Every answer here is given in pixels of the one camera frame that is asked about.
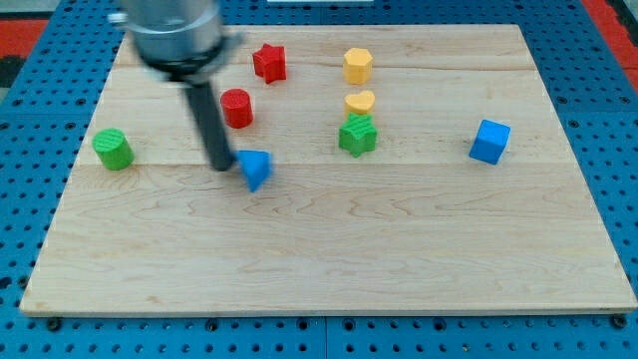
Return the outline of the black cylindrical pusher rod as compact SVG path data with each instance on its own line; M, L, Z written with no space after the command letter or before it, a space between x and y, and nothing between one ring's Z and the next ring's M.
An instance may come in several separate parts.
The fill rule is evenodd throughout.
M184 93L209 165L217 172L228 171L233 166L235 157L210 83L189 85Z

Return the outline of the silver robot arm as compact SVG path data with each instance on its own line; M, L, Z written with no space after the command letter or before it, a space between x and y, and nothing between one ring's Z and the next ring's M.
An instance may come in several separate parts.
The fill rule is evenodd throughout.
M243 42L229 32L216 0L121 0L108 21L133 37L138 56L167 82L183 87L209 165L229 170L235 157L212 76Z

